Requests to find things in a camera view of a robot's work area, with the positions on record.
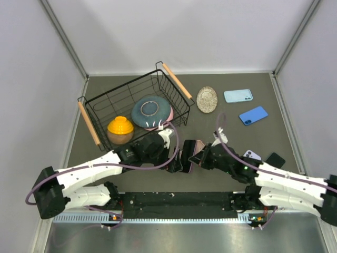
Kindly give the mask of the pink phone case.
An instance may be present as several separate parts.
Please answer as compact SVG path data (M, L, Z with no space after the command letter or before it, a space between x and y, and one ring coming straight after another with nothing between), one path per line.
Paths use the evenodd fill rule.
M196 147L195 147L195 152L194 155L199 153L203 148L205 144L201 140L196 140Z

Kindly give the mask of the light blue phone case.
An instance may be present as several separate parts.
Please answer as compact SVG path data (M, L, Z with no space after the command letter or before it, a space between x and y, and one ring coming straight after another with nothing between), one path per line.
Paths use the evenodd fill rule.
M248 102L253 100L253 95L249 89L231 90L224 92L224 99L227 103Z

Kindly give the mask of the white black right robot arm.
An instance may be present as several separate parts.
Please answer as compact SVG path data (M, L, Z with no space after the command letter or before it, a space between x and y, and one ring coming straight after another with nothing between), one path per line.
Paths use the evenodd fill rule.
M239 156L225 144L206 145L189 161L199 167L219 169L232 179L256 188L245 196L249 207L261 205L302 210L336 226L336 176L307 177Z

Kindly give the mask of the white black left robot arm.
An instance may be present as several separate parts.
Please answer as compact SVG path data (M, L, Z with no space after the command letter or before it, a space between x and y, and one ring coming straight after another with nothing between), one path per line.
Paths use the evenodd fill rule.
M182 149L176 147L173 154L169 154L171 134L171 129L150 133L72 168L44 168L31 191L40 218L54 218L65 210L84 206L116 208L120 197L115 185L110 182L96 187L90 185L109 176L131 170L191 172L188 159L196 154L197 141L185 140Z

